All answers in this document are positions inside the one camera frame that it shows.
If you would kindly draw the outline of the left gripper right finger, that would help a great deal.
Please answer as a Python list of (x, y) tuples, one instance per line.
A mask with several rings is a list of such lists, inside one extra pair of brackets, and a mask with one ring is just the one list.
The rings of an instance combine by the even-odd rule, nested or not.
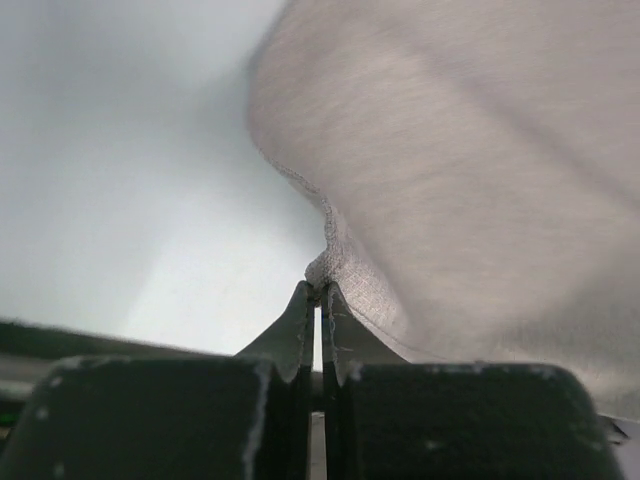
[(619, 479), (593, 402), (540, 363), (410, 363), (321, 295), (331, 479)]

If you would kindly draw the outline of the grey cloth napkin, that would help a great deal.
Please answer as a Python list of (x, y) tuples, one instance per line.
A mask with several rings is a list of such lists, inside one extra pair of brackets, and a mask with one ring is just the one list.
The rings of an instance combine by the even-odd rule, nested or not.
[(639, 417), (639, 5), (294, 1), (251, 81), (262, 154), (406, 359), (547, 362)]

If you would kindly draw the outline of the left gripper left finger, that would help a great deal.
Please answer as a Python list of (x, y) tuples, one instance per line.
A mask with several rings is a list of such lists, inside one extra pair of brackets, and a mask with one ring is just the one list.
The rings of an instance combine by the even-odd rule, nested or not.
[(5, 479), (305, 479), (314, 301), (233, 356), (1, 324)]

